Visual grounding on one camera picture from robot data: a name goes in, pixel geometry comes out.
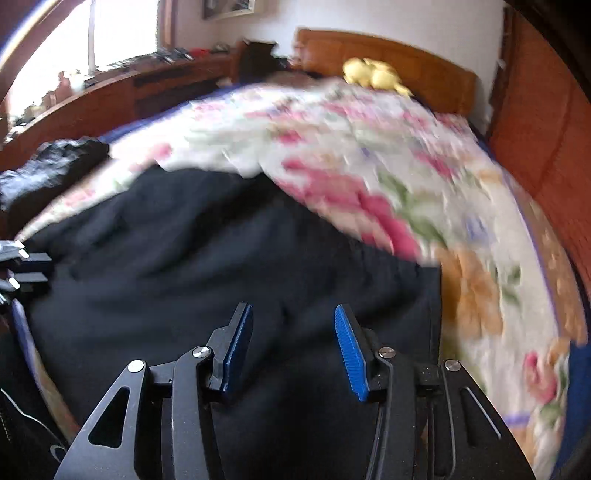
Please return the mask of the large dark navy garment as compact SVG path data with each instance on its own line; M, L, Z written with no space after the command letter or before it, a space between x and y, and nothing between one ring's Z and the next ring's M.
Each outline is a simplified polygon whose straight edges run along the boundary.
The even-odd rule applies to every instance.
M349 237L263 175L153 167L26 247L54 263L29 326L78 422L128 362L173 361L252 305L238 395L213 414L229 479L363 478L377 410L349 387L337 306L404 354L437 354L440 269Z

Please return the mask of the black folded jacket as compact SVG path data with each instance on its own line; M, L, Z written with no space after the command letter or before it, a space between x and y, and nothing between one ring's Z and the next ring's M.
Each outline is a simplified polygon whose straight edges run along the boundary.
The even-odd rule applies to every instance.
M26 163L1 173L1 212L15 236L52 200L109 158L110 146L96 138L43 143Z

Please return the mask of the floral plush blanket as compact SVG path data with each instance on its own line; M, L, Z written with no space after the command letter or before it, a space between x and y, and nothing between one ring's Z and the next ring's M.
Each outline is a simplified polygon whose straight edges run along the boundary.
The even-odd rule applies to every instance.
M547 479L586 430L573 349L588 303L543 210L467 121L394 93L312 80L192 100L108 144L110 157L17 236L123 192L147 167L263 175L342 232L443 270L443 350L500 410Z

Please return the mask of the blue bed sheet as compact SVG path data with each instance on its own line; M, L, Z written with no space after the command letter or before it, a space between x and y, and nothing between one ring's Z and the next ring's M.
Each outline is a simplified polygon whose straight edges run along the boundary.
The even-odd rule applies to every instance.
M131 123L119 126L113 130L106 132L105 134L98 137L98 140L105 144L111 144L125 135L133 133L137 130L140 130L146 126L149 126L155 122L158 122L163 119L167 119L173 116L177 111L182 110L183 108L187 107L191 101L185 101L180 103L170 109L164 110L163 112L157 113L155 115L149 116L147 118L143 118L140 120L133 121Z

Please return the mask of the long wooden desk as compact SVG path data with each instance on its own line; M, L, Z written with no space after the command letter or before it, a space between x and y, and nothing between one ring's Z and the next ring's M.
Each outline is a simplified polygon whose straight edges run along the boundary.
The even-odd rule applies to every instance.
M37 148L56 139L99 137L211 93L216 82L235 78L233 54L212 54L164 64L100 82L41 114L1 149L1 169L21 167Z

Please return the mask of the dark wooden chair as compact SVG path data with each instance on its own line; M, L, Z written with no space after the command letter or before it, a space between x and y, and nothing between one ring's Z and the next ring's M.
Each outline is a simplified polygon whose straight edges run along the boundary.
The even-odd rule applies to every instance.
M235 81L242 84L263 80L276 71L276 42L242 39L236 46Z

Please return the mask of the wooden louvered wardrobe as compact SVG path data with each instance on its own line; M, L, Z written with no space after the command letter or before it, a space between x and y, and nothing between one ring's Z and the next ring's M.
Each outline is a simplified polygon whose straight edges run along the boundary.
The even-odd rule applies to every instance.
M589 286L590 101L555 49L518 12L510 52L489 145L542 207Z

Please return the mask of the yellow plush toy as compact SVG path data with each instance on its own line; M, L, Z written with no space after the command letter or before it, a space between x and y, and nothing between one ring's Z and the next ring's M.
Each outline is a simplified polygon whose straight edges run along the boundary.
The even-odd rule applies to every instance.
M351 58L342 65L342 75L349 84L373 90L396 92L407 98L414 96L412 91L403 84L398 72L386 62L369 58Z

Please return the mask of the wooden bed headboard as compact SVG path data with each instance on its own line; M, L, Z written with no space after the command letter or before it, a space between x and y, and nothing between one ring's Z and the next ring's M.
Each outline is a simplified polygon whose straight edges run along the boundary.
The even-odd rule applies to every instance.
M440 113L467 117L476 99L477 75L425 50L382 37L337 30L300 28L290 66L325 77L342 75L351 58L373 59L394 67L402 83Z

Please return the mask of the window with wooden frame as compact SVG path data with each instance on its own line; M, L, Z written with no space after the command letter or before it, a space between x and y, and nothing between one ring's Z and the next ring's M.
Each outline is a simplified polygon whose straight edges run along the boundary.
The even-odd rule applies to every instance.
M1 46L1 120L174 44L175 1L42 1Z

